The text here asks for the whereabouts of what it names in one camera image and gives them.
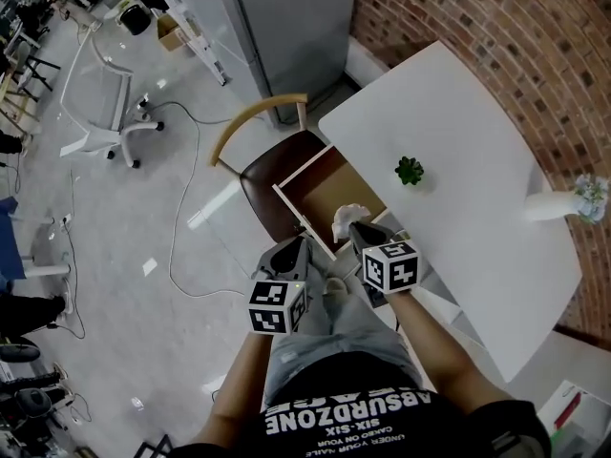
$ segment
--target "brown chair seat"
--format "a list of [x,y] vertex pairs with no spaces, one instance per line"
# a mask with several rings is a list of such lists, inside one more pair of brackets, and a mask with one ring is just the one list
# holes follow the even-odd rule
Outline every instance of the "brown chair seat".
[[276,242],[304,230],[272,185],[280,184],[326,144],[310,131],[300,131],[255,159],[240,175],[242,188],[263,227]]

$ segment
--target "white box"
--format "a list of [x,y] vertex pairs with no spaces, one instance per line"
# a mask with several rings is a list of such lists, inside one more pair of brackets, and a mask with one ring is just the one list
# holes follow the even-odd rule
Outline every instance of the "white box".
[[248,301],[253,332],[290,334],[295,332],[307,309],[304,281],[255,281]]
[[363,279],[385,294],[418,285],[421,271],[420,252],[410,240],[363,250]]

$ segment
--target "jeans shorts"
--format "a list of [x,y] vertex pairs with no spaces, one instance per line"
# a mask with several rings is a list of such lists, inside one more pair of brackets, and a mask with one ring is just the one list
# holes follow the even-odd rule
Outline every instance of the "jeans shorts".
[[390,329],[357,295],[314,295],[297,333],[276,336],[264,401],[267,406],[300,371],[334,354],[363,351],[401,368],[418,385],[422,377],[400,334]]

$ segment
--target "refrigerator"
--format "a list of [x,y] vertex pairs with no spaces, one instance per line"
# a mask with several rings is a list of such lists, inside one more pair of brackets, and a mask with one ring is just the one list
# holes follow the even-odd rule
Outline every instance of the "refrigerator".
[[[184,0],[210,43],[227,85],[252,104],[277,94],[327,94],[348,54],[354,0]],[[274,123],[296,118],[276,109]]]

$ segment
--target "brick wall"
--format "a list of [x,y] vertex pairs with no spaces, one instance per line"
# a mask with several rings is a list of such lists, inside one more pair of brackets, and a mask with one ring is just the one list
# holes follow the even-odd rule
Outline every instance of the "brick wall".
[[[611,0],[356,0],[352,34],[391,67],[441,40],[521,131],[557,190],[611,177]],[[583,281],[560,324],[611,348],[611,215],[568,219]]]

